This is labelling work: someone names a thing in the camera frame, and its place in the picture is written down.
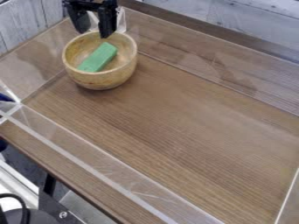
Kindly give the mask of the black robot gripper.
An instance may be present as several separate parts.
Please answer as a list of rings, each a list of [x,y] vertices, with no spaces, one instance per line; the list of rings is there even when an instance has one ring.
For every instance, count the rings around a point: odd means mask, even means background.
[[[62,0],[66,7],[69,19],[78,33],[87,31],[90,27],[87,11],[97,12],[98,33],[106,39],[117,29],[117,0],[102,0],[101,3],[93,0]]]

